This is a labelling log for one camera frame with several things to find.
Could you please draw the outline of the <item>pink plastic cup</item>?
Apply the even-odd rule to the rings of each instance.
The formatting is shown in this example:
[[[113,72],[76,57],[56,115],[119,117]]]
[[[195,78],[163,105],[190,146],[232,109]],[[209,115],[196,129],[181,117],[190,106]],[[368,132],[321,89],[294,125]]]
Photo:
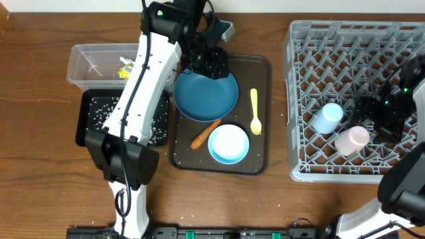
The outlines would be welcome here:
[[[359,152],[369,143],[369,140],[370,134],[365,128],[353,126],[337,136],[335,148],[340,154],[349,156]]]

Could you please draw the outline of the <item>light blue cup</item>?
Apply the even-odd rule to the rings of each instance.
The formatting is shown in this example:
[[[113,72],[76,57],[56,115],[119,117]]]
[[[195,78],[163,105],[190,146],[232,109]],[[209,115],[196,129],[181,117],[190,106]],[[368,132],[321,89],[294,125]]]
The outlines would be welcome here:
[[[325,104],[315,114],[312,128],[322,134],[332,133],[343,118],[343,108],[336,103]]]

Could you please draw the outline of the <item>white tissue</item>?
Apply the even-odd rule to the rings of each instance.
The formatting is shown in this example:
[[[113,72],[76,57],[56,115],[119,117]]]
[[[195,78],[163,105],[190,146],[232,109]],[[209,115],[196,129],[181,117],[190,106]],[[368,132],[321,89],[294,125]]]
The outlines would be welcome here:
[[[126,66],[130,66],[131,68],[134,66],[134,61],[128,58],[120,57],[120,61],[123,62]]]

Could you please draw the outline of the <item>dark blue plate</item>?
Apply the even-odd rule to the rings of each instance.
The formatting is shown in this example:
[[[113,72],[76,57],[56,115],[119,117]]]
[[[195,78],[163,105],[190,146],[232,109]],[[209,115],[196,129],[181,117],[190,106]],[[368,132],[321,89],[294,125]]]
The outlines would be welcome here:
[[[238,101],[236,78],[229,74],[218,80],[184,71],[179,75],[173,97],[179,111],[191,120],[210,122],[229,114]]]

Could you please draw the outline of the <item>yellow plastic spoon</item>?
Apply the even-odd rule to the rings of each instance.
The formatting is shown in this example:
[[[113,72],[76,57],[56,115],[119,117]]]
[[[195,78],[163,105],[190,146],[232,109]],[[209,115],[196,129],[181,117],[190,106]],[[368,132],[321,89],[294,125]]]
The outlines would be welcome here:
[[[250,99],[252,105],[253,118],[250,122],[250,129],[254,135],[260,135],[262,131],[262,124],[258,118],[258,91],[255,88],[250,90]]]

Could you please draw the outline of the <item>yellow green snack wrapper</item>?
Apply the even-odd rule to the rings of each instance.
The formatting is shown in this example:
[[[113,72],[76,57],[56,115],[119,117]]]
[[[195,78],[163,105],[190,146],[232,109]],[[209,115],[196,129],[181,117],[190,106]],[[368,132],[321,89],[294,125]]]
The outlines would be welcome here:
[[[127,64],[124,67],[119,69],[118,75],[120,78],[123,78],[124,80],[128,80],[132,70],[133,70],[133,66],[131,64]]]

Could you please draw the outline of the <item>light blue bowl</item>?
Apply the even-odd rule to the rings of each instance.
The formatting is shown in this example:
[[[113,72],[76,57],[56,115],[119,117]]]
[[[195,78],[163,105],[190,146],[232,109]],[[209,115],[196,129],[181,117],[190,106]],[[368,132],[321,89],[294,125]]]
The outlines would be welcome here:
[[[233,165],[247,156],[250,142],[247,133],[241,127],[225,124],[212,131],[207,146],[215,161]]]

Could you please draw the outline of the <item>white rice pile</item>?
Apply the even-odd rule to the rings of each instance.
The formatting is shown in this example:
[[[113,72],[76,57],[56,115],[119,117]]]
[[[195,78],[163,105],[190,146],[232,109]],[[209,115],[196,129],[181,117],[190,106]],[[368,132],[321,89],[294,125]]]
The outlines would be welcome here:
[[[88,119],[83,128],[85,133],[89,129],[101,130],[104,122],[112,114],[119,97],[94,97],[88,104]],[[151,127],[149,130],[148,146],[165,145],[168,138],[168,119],[169,119],[169,96],[162,95],[155,109]]]

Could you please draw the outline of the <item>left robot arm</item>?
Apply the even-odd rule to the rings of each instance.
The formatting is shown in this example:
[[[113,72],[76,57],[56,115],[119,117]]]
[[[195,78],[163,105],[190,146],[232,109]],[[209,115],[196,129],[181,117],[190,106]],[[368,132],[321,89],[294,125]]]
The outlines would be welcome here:
[[[142,238],[149,226],[146,186],[159,153],[148,148],[154,111],[168,76],[178,65],[217,80],[230,74],[227,55],[217,45],[222,34],[207,0],[143,3],[137,56],[109,118],[89,129],[84,144],[114,194],[112,238]]]

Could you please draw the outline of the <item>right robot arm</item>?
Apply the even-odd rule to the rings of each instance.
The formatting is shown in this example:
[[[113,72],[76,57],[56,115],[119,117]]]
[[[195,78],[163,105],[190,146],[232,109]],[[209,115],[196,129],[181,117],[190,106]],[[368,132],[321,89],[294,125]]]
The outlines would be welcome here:
[[[322,238],[398,238],[398,230],[421,237],[411,228],[424,225],[424,56],[406,60],[396,73],[399,92],[392,93],[386,81],[370,96],[357,96],[349,125],[367,118],[379,143],[398,143],[406,119],[416,114],[415,146],[384,174],[375,199],[339,215]]]

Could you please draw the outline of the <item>orange carrot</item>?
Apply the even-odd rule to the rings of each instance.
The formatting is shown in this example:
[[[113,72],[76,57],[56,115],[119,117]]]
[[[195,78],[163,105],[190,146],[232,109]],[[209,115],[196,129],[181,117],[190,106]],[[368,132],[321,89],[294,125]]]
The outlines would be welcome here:
[[[198,149],[208,138],[209,135],[220,125],[221,119],[218,119],[211,123],[206,129],[204,129],[191,143],[191,149]]]

